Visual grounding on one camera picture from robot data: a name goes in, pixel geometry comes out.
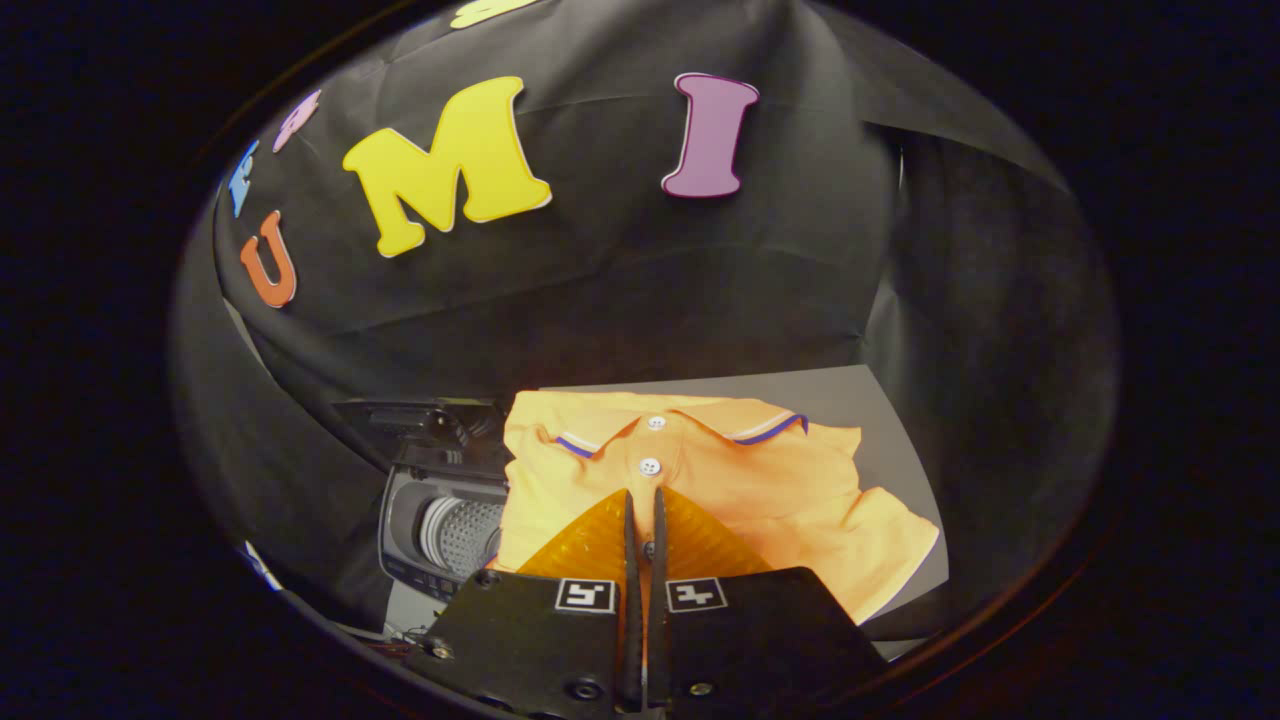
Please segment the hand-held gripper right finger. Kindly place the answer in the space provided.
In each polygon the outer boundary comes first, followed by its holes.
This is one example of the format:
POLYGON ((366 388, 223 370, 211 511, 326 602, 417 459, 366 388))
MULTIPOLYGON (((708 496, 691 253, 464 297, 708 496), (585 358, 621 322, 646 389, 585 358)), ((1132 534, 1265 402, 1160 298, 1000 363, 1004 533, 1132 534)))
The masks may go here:
POLYGON ((645 706, 832 711, 888 661, 809 568, 771 569, 707 510, 654 496, 645 706))

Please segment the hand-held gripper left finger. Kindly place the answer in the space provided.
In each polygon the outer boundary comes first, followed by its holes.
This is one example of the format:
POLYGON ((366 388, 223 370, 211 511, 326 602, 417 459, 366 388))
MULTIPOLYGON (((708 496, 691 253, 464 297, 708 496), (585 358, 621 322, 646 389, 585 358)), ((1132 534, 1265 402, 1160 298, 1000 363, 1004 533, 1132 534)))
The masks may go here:
POLYGON ((466 580, 404 665, 516 716, 623 716, 644 705, 643 634, 634 500, 620 489, 520 570, 466 580))

